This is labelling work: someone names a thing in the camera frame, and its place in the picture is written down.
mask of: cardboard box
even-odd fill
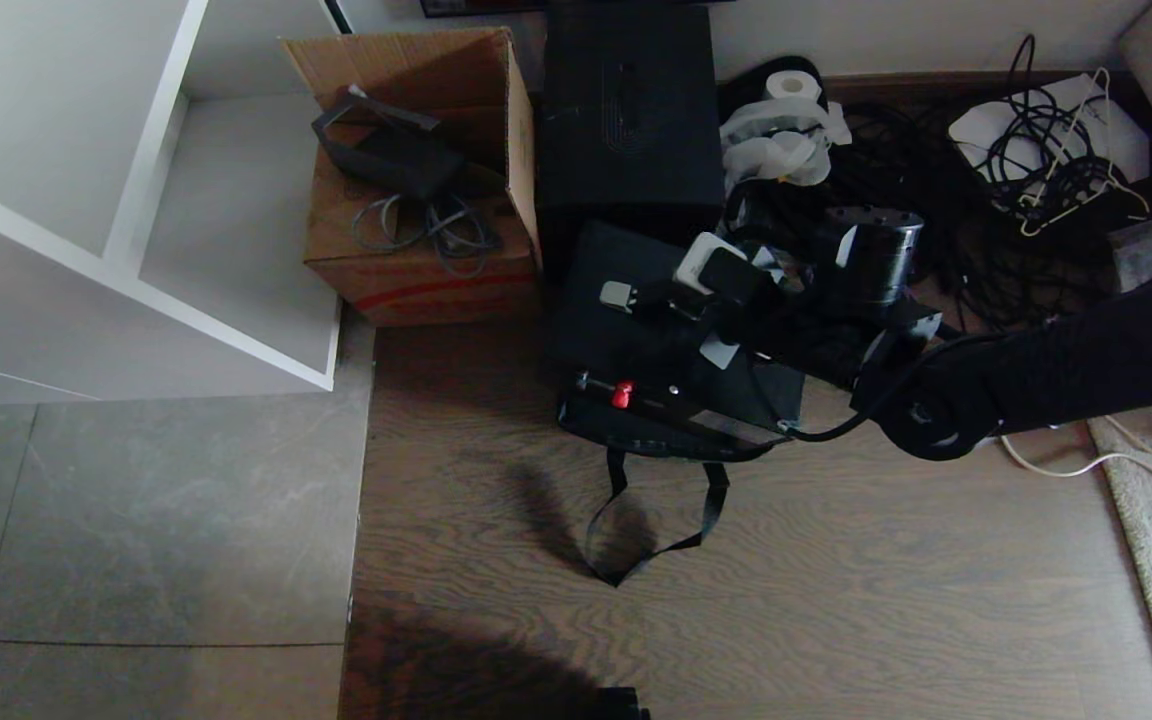
[[[503,177],[502,192],[471,200],[502,247],[488,255],[479,275],[457,278],[429,241],[391,253],[356,242],[351,225],[358,210],[388,192],[344,176],[319,149],[305,264],[381,327],[539,314],[535,132],[508,29],[333,36],[283,46],[324,108],[334,105],[342,88],[364,88],[380,101],[439,118],[435,135]],[[366,115],[344,118],[329,131],[357,141],[374,122]],[[417,232],[415,210],[399,213],[399,237]],[[359,232],[376,237],[379,222],[371,213]],[[454,268],[465,273],[476,263],[456,260]]]

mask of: black strap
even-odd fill
[[[607,498],[607,502],[604,502],[602,507],[599,507],[598,511],[594,513],[594,517],[589,521],[589,528],[585,529],[585,564],[589,564],[589,569],[593,570],[594,575],[598,575],[598,578],[602,579],[604,583],[613,588],[621,588],[621,583],[630,579],[632,575],[643,569],[644,564],[664,555],[664,553],[674,550],[700,547],[700,543],[704,541],[705,536],[708,536],[708,530],[713,530],[714,525],[718,524],[718,516],[723,514],[723,501],[727,500],[727,487],[730,486],[730,483],[727,480],[727,469],[723,468],[722,462],[705,462],[704,468],[705,477],[708,478],[708,492],[705,493],[705,511],[700,520],[700,532],[681,539],[681,541],[673,543],[667,548],[650,552],[637,560],[628,570],[608,573],[599,569],[598,564],[590,561],[590,539],[594,537],[594,529],[598,526],[598,521],[602,518],[602,513],[613,502],[616,502],[616,498],[621,497],[622,492],[626,492],[630,487],[630,479],[626,477],[626,452],[613,450],[611,447],[607,448],[607,475],[612,479],[612,497]]]

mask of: black bag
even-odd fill
[[[612,225],[585,225],[561,305],[550,318],[541,372],[559,388],[558,424],[607,447],[612,495],[590,520],[585,562],[613,588],[664,552],[700,546],[718,523],[727,498],[729,483],[723,464],[760,457],[776,445],[773,438],[781,437],[776,422],[796,420],[799,414],[803,374],[796,370],[781,365],[755,367],[744,350],[727,369],[718,369],[698,351],[708,329],[681,316],[652,314],[649,319],[599,301],[604,282],[639,288],[667,282],[682,256],[680,247]],[[611,378],[613,382],[669,387],[685,402],[677,411],[630,414],[609,404],[605,395],[582,391],[577,378],[585,374]],[[760,397],[755,382],[767,400]],[[626,454],[699,461],[708,478],[704,518],[699,532],[650,552],[631,568],[604,570],[590,560],[590,537],[602,513],[628,487]]]

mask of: red knob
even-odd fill
[[[612,407],[624,410],[630,406],[631,395],[634,395],[634,382],[616,382],[616,391],[612,392]]]

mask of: wooden floor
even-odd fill
[[[342,717],[548,720],[634,685],[658,720],[1152,720],[1152,632],[1100,477],[1025,473],[996,446],[933,464],[867,424],[730,467],[705,546],[613,591],[576,551],[602,448],[554,427],[536,338],[379,333]],[[810,429],[846,416],[809,387]],[[1083,442],[1020,438],[1058,465]],[[628,471],[606,535],[692,532],[699,468]]]

